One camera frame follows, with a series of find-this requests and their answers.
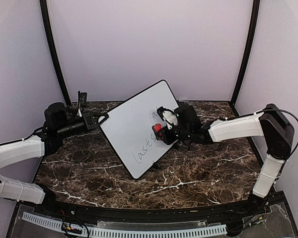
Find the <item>red whiteboard eraser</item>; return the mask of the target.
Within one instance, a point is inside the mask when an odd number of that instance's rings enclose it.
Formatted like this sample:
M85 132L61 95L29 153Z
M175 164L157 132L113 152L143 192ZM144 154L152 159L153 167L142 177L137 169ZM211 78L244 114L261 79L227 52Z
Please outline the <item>red whiteboard eraser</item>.
M162 125L160 123L157 123L152 126L152 129L153 129L154 133L157 133L162 129Z

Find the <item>white whiteboard with black frame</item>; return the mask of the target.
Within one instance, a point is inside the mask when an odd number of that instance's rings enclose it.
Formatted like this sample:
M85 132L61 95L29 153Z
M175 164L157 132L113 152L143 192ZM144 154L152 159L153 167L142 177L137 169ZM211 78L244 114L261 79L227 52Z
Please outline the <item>white whiteboard with black frame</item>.
M163 157L171 145L158 141L152 126L163 124L159 107L178 107L168 83L163 79L108 112L100 128L127 171L139 179Z

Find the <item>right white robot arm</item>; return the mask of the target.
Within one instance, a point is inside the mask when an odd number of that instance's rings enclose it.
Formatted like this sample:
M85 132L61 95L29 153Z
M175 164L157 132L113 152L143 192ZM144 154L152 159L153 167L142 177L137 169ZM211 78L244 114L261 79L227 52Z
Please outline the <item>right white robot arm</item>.
M291 113L279 109L275 104L268 104L263 110L252 114L207 122L201 122L190 105L175 110L160 107L157 114L166 124L157 123L152 126L152 130L156 139L166 145L175 141L210 145L244 137L265 138L266 159L253 187L252 197L243 205L248 215L254 215L262 208L262 199L268 195L286 161L297 149L297 146L293 146L295 129L286 118Z

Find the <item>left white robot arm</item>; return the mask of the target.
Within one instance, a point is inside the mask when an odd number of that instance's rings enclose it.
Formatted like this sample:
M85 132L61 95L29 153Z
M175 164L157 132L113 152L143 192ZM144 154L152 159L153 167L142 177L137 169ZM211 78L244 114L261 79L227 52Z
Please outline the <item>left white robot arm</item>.
M61 102L51 104L44 111L44 116L43 126L30 136L0 144L0 169L28 159L53 155L68 137L95 130L109 118L107 113L90 111L68 118L67 108ZM0 198L40 204L49 216L60 212L59 203L53 200L55 194L42 184L0 175Z

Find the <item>black whiteboard stand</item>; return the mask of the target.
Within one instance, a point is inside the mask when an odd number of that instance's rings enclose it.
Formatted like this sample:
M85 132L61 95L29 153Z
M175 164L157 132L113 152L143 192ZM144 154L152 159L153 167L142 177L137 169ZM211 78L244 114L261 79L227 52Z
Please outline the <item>black whiteboard stand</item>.
M179 150L179 144L175 143L171 148L174 150ZM152 168L155 170L159 170L159 165L157 164L157 162L153 163Z

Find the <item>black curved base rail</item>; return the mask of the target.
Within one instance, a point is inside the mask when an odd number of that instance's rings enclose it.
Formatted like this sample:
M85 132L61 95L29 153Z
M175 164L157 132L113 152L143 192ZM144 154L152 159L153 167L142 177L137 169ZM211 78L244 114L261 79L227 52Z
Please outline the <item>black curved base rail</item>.
M29 204L34 211L44 215L65 217L66 221L79 220L86 224L100 221L126 223L171 223L207 221L208 223L231 223L243 218L264 213L271 203L268 198L249 198L233 203L182 209L115 209L77 205L59 201L46 204Z

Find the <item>left black frame post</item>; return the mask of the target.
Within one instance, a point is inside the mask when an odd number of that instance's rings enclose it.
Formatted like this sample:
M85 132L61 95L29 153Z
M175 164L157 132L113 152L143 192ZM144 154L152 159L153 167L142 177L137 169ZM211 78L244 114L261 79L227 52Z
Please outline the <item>left black frame post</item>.
M46 39L52 59L52 63L54 66L54 70L56 73L56 77L58 80L58 84L64 99L64 102L67 106L70 106L72 104L66 83L64 80L64 76L62 73L61 65L59 62L59 57L58 53L56 50L55 42L54 42L54 37L53 37L53 32L52 32L52 26L49 18L49 11L48 11L48 3L46 0L39 0L40 3L40 9L41 9L41 15L42 15L42 20L43 20L43 25L45 29L45 34L46 34Z

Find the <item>black frame post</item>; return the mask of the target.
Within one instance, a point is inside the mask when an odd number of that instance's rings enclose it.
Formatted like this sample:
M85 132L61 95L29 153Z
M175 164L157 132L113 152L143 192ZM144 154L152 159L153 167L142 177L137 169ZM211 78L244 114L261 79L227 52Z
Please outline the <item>black frame post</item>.
M238 96L241 91L241 87L243 84L243 80L245 77L245 73L247 70L251 50L252 50L252 45L253 45L253 40L255 36L255 31L256 31L256 26L257 26L257 20L258 20L258 14L259 14L259 8L260 8L260 0L254 0L252 4L252 11L251 11L251 17L250 17L250 22L249 22L249 28L248 28L248 34L246 38L246 43L245 43L245 48L244 48L244 53L243 57L241 60L240 64L240 69L238 72L236 84L233 90L233 94L230 100L230 105L234 108L238 99Z
M55 42L54 42L54 37L53 37L53 32L52 32L52 26L49 18L49 11L48 11L48 3L46 0L39 0L40 3L40 9L41 9L41 15L42 15L42 20L43 20L43 25L45 29L45 34L46 34L46 39L52 59L52 63L54 66L54 70L56 73L56 77L58 80L58 84L64 99L64 102L67 106L70 106L72 104L66 83L64 80L64 76L62 73L61 65L59 62L59 57L58 53L56 50Z

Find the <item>right black frame post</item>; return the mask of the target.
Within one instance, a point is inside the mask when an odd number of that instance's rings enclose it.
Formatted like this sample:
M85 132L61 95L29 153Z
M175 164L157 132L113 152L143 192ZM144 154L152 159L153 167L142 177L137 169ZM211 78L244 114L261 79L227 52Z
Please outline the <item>right black frame post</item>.
M236 84L233 90L233 94L230 100L230 105L234 108L238 99L238 96L241 91L241 87L243 84L243 80L245 77L245 73L247 70L251 50L252 50L252 45L253 45L253 40L255 36L255 31L256 31L256 26L257 26L257 20L258 20L258 14L259 14L259 8L260 8L260 0L254 0L252 4L252 11L251 11L251 17L250 17L250 22L249 22L249 28L248 28L248 34L246 38L246 43L245 43L245 48L244 48L244 53L243 57L241 60L240 64L240 69L238 72Z

